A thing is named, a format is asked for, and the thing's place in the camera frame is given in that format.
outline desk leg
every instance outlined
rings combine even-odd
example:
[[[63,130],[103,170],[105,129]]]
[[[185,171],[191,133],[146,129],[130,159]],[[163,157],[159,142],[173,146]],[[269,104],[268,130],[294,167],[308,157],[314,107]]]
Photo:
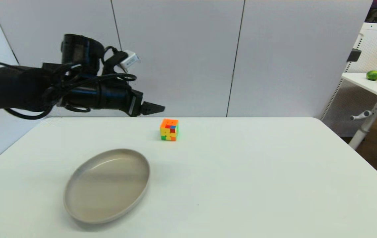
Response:
[[[366,134],[368,134],[369,130],[372,127],[372,124],[377,119],[377,102],[372,109],[372,115],[367,117],[362,124],[362,126],[356,131],[355,135],[353,136],[352,140],[349,143],[349,146],[353,149],[357,149],[362,140],[365,138]]]

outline white table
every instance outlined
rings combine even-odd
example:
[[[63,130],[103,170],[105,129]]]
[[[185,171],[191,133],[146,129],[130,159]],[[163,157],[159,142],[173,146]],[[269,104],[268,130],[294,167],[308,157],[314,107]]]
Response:
[[[0,156],[0,237],[375,238],[377,172],[312,118],[49,118]],[[140,204],[104,226],[76,224],[63,190],[115,148],[150,161]]]
[[[357,86],[370,91],[371,93],[377,95],[377,81],[371,81],[366,79],[366,74],[360,73],[343,73],[341,76],[343,80],[347,80]],[[356,149],[362,140],[365,138],[366,134],[368,134],[372,124],[377,119],[377,102],[372,109],[373,114],[369,116],[362,126],[357,130],[355,135],[353,136],[352,140],[350,141],[349,145]]]

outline white shelf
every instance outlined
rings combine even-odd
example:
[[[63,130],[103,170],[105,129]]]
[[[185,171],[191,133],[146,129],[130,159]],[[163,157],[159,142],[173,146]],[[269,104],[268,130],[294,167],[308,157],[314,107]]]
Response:
[[[377,95],[377,81],[366,79],[366,74],[361,73],[343,73],[341,76],[344,80],[356,84],[357,86],[370,91]]]

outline plate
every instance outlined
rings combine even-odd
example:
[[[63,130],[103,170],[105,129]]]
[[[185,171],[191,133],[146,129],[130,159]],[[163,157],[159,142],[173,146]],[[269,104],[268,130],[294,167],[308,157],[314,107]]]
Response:
[[[149,163],[139,152],[106,151],[73,173],[65,189],[65,209],[84,223],[110,222],[137,205],[147,189],[149,177]]]

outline rubik's cube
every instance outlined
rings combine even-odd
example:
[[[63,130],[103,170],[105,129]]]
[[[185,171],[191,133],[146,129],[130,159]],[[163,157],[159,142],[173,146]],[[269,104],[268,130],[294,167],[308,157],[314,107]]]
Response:
[[[178,136],[178,120],[163,119],[161,124],[161,139],[176,141]]]

